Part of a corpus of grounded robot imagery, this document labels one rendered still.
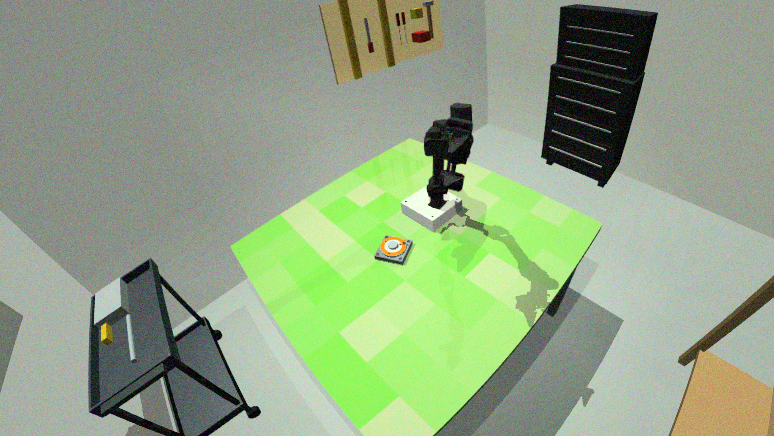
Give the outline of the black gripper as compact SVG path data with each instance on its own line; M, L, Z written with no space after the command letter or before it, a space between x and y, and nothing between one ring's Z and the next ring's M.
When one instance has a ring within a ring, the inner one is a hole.
M460 192L463 188L465 175L455 172L456 166L466 165L471 149L473 124L470 120L451 117L445 125L446 143L444 160L447 161L447 170L442 170L439 176L440 187ZM452 164L452 165L451 165ZM451 170L450 169L451 165Z

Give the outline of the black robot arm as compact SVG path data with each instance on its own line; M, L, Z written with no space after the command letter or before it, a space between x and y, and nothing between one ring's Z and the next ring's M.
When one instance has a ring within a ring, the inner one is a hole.
M472 122L471 104L453 103L452 106L450 105L451 117L466 119ZM431 197L428 206L437 209L440 209L446 203L443 200L443 194L448 192L448 189L438 185L440 172L444 170L446 143L449 142L445 138L446 121L446 119L433 121L433 126L428 129L424 138L424 153L426 156L433 156L432 176L428 179L429 184L426 186L427 193Z

